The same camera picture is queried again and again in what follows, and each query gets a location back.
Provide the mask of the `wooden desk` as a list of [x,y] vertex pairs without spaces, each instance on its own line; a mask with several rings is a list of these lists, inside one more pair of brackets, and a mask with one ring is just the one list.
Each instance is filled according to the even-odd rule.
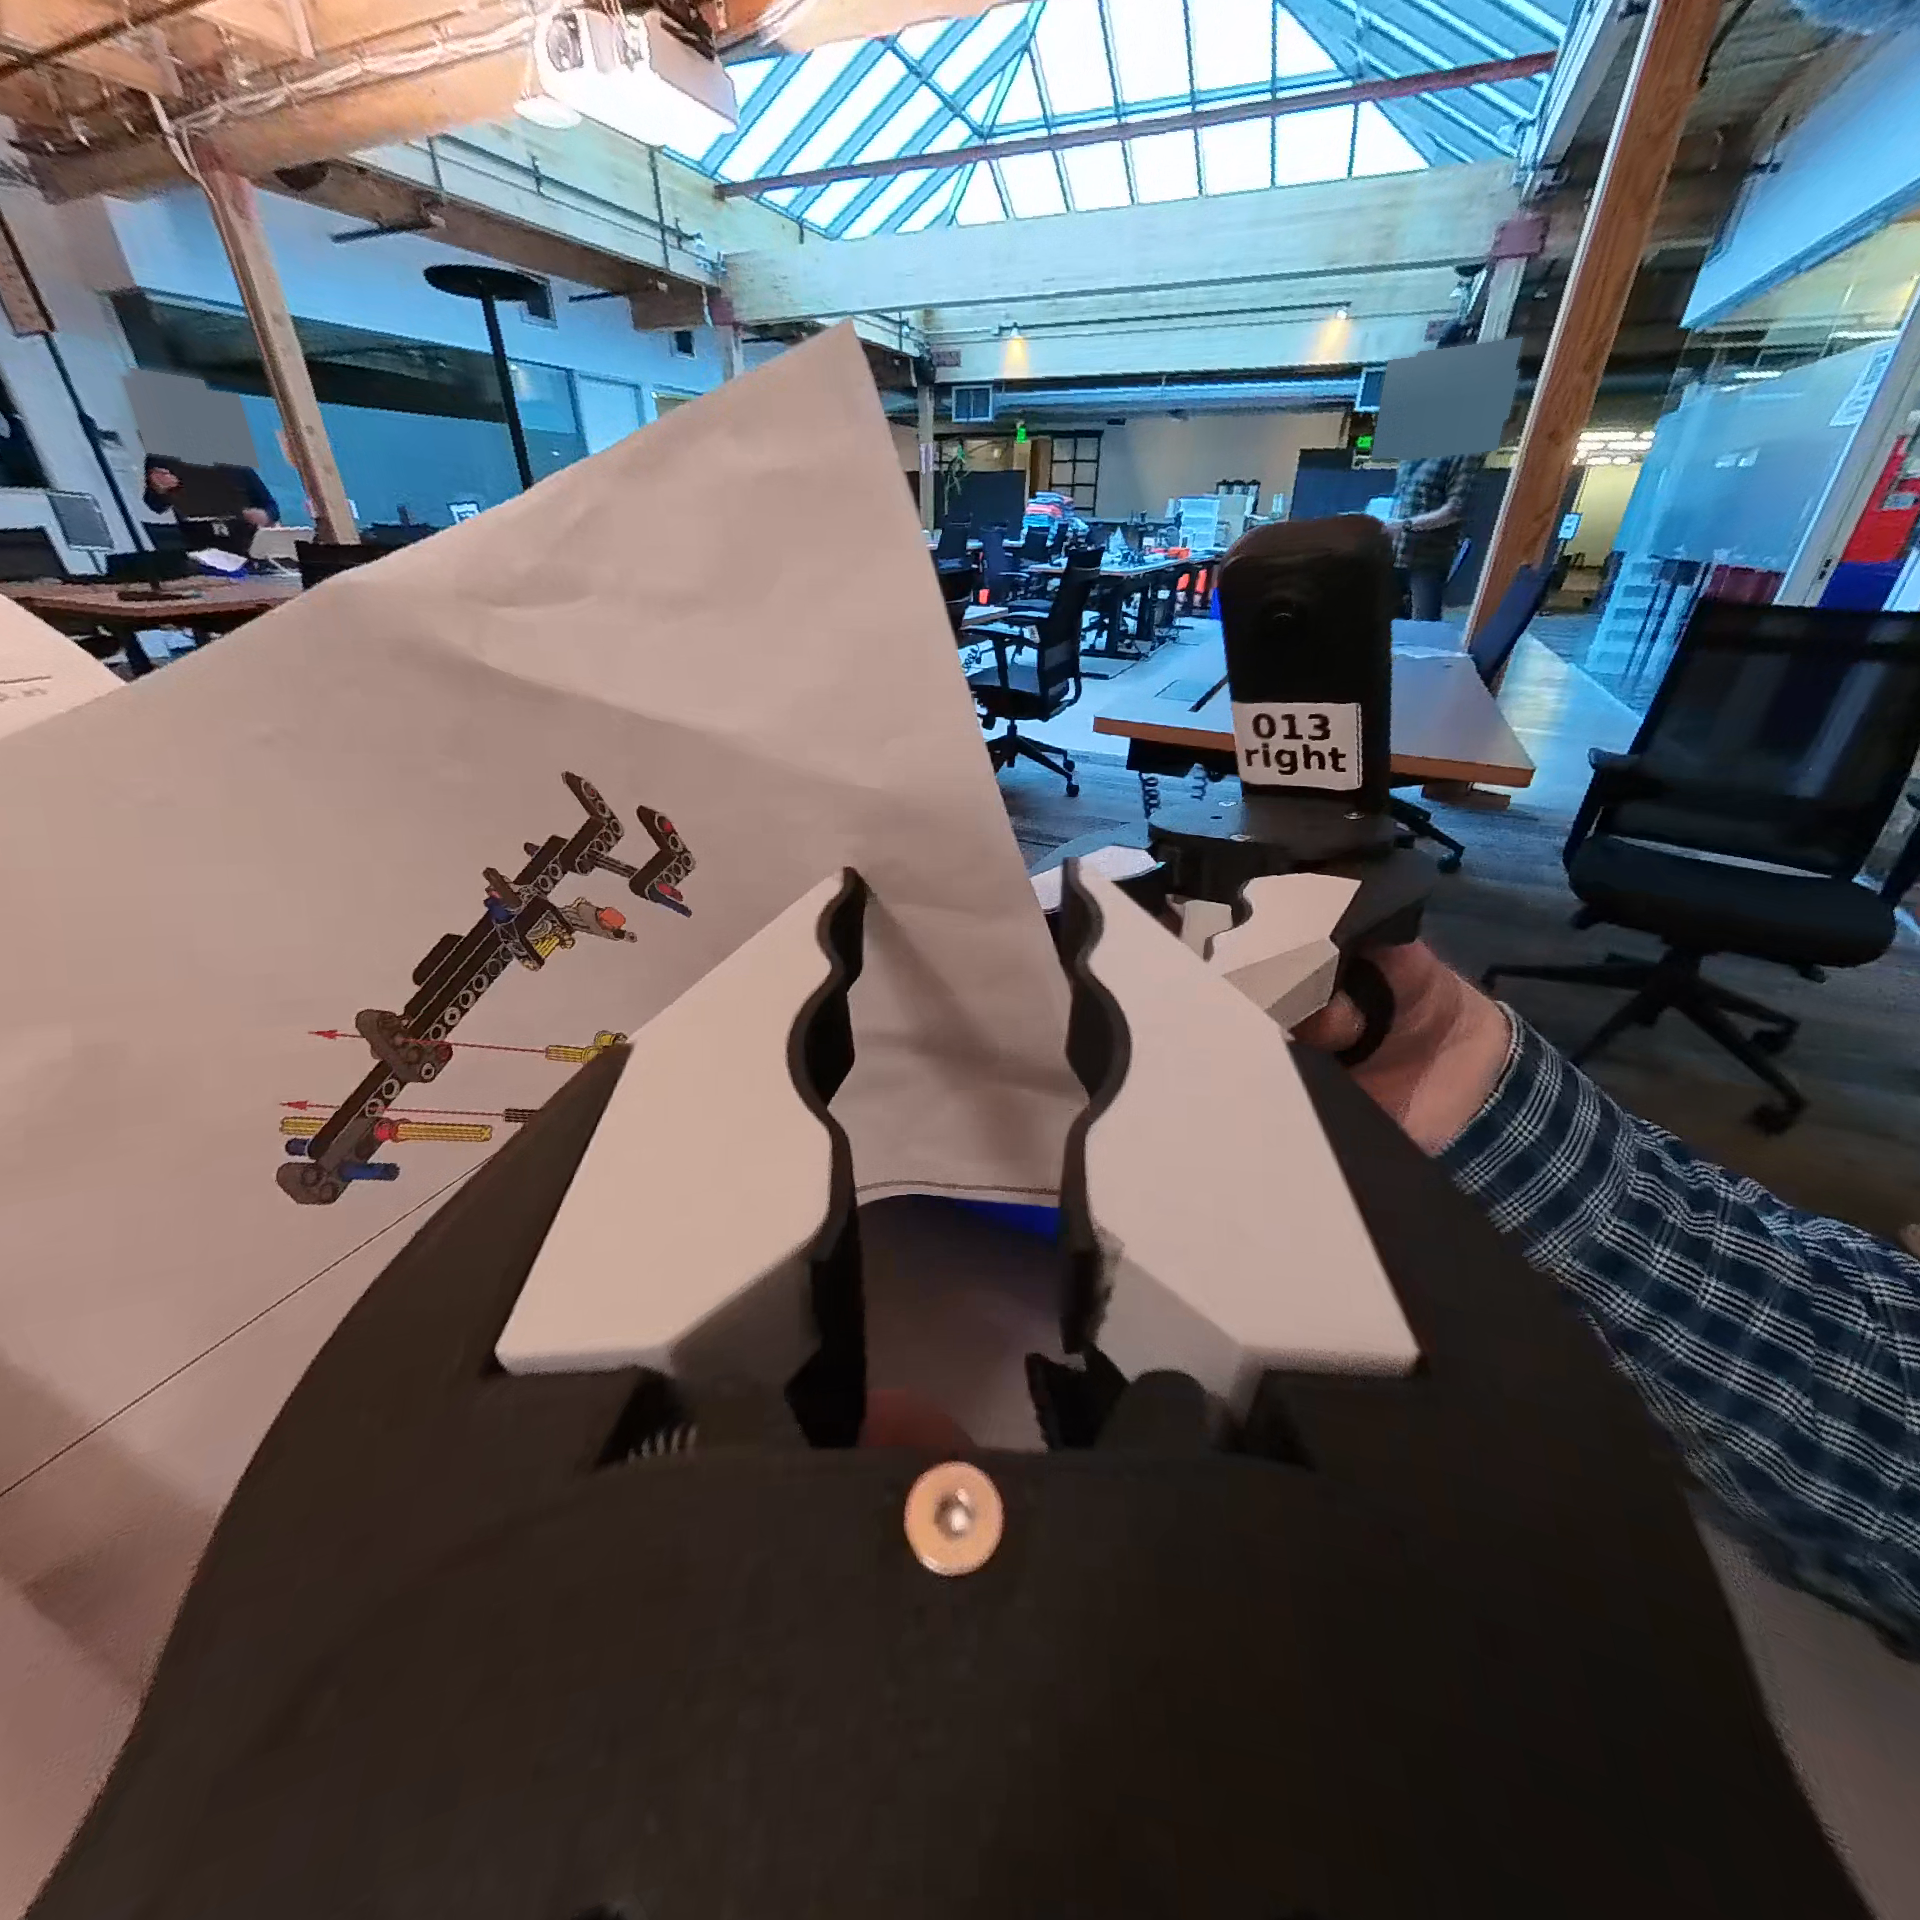
[[69,638],[158,630],[219,637],[295,603],[301,594],[298,579],[3,584],[6,600]]
[[[1391,771],[1398,787],[1477,787],[1518,792],[1533,760],[1479,670],[1464,656],[1397,652],[1391,693]],[[1168,642],[1104,683],[1093,717],[1097,749],[1129,760],[1234,767],[1232,700],[1216,621],[1191,642]]]

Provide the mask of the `clear plastic drawer unit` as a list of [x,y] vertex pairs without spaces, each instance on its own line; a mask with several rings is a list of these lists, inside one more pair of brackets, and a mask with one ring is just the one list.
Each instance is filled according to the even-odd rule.
[[1622,707],[1646,712],[1707,573],[1700,560],[1619,557],[1584,673]]

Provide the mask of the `white ceiling projector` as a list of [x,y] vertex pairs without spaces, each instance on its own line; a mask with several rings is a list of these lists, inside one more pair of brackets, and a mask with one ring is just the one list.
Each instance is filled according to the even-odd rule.
[[626,4],[542,9],[514,113],[543,130],[596,124],[690,157],[740,124],[733,81],[705,23]]

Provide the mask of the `black floor lamp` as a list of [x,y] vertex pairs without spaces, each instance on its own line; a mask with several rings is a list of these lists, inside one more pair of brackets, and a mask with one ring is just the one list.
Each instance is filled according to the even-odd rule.
[[529,493],[536,485],[536,475],[519,416],[514,369],[499,322],[499,308],[505,302],[519,305],[529,296],[538,294],[542,284],[533,276],[516,268],[457,262],[431,264],[422,271],[422,279],[437,294],[475,305],[481,315],[493,356],[493,377],[516,459],[517,488],[519,493]]

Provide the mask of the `black office chair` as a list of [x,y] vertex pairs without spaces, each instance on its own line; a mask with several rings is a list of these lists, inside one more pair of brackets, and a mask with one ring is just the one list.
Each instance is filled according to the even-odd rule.
[[1787,1133],[1808,1107],[1778,1067],[1799,1023],[1705,967],[1736,957],[1820,979],[1885,957],[1916,837],[1883,890],[1862,875],[1916,746],[1916,613],[1697,603],[1631,746],[1590,751],[1563,846],[1574,925],[1643,935],[1661,956],[1497,964],[1483,986],[1626,991],[1572,1051],[1577,1065],[1675,1012],[1771,1091],[1752,1125]]
[[989,669],[967,675],[993,771],[1026,760],[1060,778],[1067,798],[1080,794],[1075,760],[1033,736],[1033,728],[1058,718],[1081,697],[1083,625],[1099,579],[1099,560],[1073,562],[1042,615],[989,615],[982,608],[980,620],[962,630],[966,642],[993,654]]

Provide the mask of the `white instruction booklet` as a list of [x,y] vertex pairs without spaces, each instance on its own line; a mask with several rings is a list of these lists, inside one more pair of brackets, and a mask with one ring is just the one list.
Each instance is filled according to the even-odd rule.
[[480,517],[5,739],[5,1916],[84,1816],[240,1475],[381,1267],[489,1171],[320,1208],[290,1100],[568,835],[693,853],[690,915],[507,961],[410,1111],[542,1105],[808,888],[872,888],[832,1111],[862,1203],[1042,1200],[1067,990],[858,336],[824,333]]

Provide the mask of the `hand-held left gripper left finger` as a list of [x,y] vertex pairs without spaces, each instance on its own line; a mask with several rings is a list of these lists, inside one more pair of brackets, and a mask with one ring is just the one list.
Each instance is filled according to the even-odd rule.
[[516,1377],[641,1370],[858,1428],[868,1366],[852,1143],[868,888],[831,872],[627,1047],[499,1335]]

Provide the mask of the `person's right forearm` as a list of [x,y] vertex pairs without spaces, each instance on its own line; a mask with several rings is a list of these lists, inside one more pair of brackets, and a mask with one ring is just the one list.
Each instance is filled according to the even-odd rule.
[[1916,1259],[1700,1159],[1499,1015],[1504,1065],[1441,1166],[1584,1314],[1718,1522],[1916,1659]]

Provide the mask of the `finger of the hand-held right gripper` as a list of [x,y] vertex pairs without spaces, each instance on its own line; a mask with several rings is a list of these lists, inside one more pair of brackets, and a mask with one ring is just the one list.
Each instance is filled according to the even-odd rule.
[[1062,847],[1028,877],[1050,953],[1140,953],[1152,945],[1200,953],[1184,931],[1168,867],[1152,852]]
[[1208,940],[1208,966],[1287,1034],[1319,1016],[1337,991],[1335,928],[1357,901],[1352,877],[1258,877],[1245,918]]

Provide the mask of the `red wall sign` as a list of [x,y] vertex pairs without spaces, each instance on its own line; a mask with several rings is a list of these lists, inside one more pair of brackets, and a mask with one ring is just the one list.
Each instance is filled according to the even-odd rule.
[[1900,565],[1919,517],[1919,431],[1903,433],[1844,546],[1843,565]]

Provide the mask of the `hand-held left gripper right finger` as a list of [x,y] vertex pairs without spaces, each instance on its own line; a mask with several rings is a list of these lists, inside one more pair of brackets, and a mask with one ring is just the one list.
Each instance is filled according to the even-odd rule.
[[1401,1379],[1420,1362],[1288,1034],[1203,952],[1060,953],[1070,1131],[1062,1348],[1171,1372],[1247,1415],[1271,1374]]

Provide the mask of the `person's right hand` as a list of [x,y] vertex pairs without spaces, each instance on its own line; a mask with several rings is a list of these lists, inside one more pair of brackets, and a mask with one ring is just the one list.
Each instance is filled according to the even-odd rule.
[[1512,1028],[1504,1008],[1427,943],[1376,948],[1394,1019],[1351,1079],[1428,1155],[1438,1155],[1497,1091]]

